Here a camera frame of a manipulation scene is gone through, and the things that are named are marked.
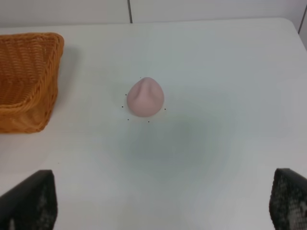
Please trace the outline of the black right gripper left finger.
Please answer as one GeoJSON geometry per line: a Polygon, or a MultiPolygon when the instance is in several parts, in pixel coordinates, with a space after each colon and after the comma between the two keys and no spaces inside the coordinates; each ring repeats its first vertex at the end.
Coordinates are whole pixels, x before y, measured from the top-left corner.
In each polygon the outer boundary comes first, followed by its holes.
{"type": "Polygon", "coordinates": [[[52,230],[58,215],[55,177],[39,170],[0,197],[2,230],[52,230]]]}

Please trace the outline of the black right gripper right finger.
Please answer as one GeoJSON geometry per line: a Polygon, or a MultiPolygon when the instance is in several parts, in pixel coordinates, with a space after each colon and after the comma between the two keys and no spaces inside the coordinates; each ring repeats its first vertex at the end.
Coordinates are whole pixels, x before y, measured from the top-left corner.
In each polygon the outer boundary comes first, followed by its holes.
{"type": "Polygon", "coordinates": [[[307,179],[287,168],[276,169],[269,201],[276,230],[307,228],[307,179]]]}

